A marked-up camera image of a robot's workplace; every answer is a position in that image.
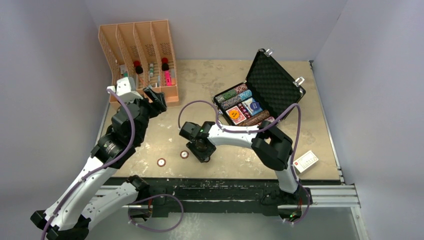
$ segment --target white wall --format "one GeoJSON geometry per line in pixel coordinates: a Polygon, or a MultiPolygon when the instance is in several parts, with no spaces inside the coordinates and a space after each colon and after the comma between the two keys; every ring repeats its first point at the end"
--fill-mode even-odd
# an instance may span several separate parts
{"type": "Polygon", "coordinates": [[[313,60],[347,0],[86,0],[94,22],[169,19],[178,59],[313,60]]]}
{"type": "Polygon", "coordinates": [[[424,1],[350,0],[314,62],[371,239],[423,239],[424,1]]]}
{"type": "Polygon", "coordinates": [[[90,155],[111,74],[82,0],[1,1],[0,56],[0,238],[40,239],[30,216],[90,155]]]}

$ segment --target table surface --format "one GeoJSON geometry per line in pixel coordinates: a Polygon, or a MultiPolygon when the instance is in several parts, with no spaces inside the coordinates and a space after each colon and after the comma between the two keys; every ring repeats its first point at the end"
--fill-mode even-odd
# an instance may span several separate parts
{"type": "MultiPolygon", "coordinates": [[[[300,138],[295,158],[309,150],[318,157],[315,163],[299,177],[304,180],[339,180],[333,146],[321,107],[313,72],[307,61],[280,61],[293,78],[305,78],[302,87],[305,96],[299,104],[302,110],[300,138]]],[[[178,94],[180,106],[168,107],[158,117],[150,119],[144,143],[136,149],[114,177],[139,175],[157,178],[230,178],[230,179],[276,179],[273,170],[265,167],[251,149],[235,146],[218,146],[208,163],[200,163],[189,151],[182,159],[180,152],[187,150],[187,140],[179,136],[178,114],[181,108],[194,100],[212,101],[216,95],[243,82],[251,60],[177,60],[178,94]],[[166,160],[159,167],[158,159],[166,160]]],[[[115,110],[110,107],[102,134],[111,124],[115,110]]],[[[214,121],[213,109],[205,103],[187,107],[181,116],[181,125],[190,121],[202,125],[214,121]]],[[[297,129],[297,110],[278,124],[294,141],[297,129]]]]}

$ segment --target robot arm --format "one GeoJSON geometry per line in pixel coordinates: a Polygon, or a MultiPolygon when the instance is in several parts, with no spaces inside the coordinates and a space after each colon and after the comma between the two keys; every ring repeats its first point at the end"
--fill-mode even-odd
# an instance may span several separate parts
{"type": "Polygon", "coordinates": [[[179,135],[189,140],[186,146],[201,163],[209,162],[219,145],[252,149],[265,166],[275,171],[279,188],[285,193],[294,194],[298,190],[299,178],[296,176],[297,181],[295,180],[289,167],[293,141],[276,126],[260,133],[247,133],[263,129],[269,124],[270,122],[263,121],[260,126],[225,126],[230,131],[246,131],[231,133],[221,130],[213,121],[206,121],[202,126],[185,122],[179,135]]]}
{"type": "Polygon", "coordinates": [[[144,141],[149,119],[167,110],[163,93],[155,93],[150,88],[145,88],[144,93],[152,100],[149,103],[147,98],[142,97],[135,90],[132,78],[122,78],[117,81],[116,87],[111,86],[108,89],[116,91],[129,109],[135,125],[134,141],[121,159],[96,171],[88,178],[84,178],[87,173],[113,161],[124,152],[129,144],[130,120],[121,106],[112,117],[112,124],[107,128],[106,134],[98,140],[82,171],[68,189],[49,208],[36,211],[31,216],[32,222],[40,229],[44,229],[49,219],[53,217],[47,226],[49,240],[85,239],[89,230],[99,221],[123,205],[134,202],[148,187],[148,184],[141,178],[132,176],[121,186],[120,190],[108,194],[98,201],[90,202],[97,190],[121,168],[125,161],[136,152],[136,147],[139,147],[144,141]]]}

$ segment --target pink marker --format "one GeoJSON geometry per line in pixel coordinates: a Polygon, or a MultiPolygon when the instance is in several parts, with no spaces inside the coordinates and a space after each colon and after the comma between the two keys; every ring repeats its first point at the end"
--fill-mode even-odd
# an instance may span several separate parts
{"type": "Polygon", "coordinates": [[[163,72],[165,74],[165,79],[166,79],[166,85],[167,86],[171,86],[172,85],[172,80],[171,80],[171,74],[170,71],[164,71],[163,72]]]}

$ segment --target stack of poker chips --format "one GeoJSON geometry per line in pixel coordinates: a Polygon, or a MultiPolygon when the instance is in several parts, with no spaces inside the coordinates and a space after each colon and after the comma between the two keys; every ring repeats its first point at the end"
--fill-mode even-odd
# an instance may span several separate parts
{"type": "Polygon", "coordinates": [[[255,116],[252,116],[251,118],[241,122],[239,126],[241,127],[247,127],[247,126],[253,126],[256,125],[263,120],[270,117],[270,112],[268,110],[261,111],[260,113],[256,114],[255,116]]]}
{"type": "Polygon", "coordinates": [[[241,94],[242,92],[246,91],[248,89],[248,86],[243,83],[241,85],[236,86],[235,88],[224,92],[223,94],[217,96],[215,99],[220,104],[222,102],[227,101],[228,99],[237,96],[237,94],[241,94]]]}
{"type": "Polygon", "coordinates": [[[240,93],[240,94],[238,94],[238,95],[236,95],[236,96],[234,96],[234,97],[232,97],[232,98],[230,98],[230,99],[222,102],[220,104],[221,105],[221,108],[223,108],[224,110],[227,110],[227,109],[231,108],[232,106],[234,106],[236,104],[239,104],[242,101],[250,98],[251,96],[252,96],[252,91],[246,90],[246,91],[244,91],[244,92],[242,92],[242,93],[240,93]]]}
{"type": "Polygon", "coordinates": [[[274,122],[276,119],[273,117],[273,116],[270,116],[270,117],[268,117],[267,119],[265,119],[265,120],[263,120],[263,121],[268,121],[268,122],[270,122],[270,123],[272,123],[272,122],[274,122]]]}

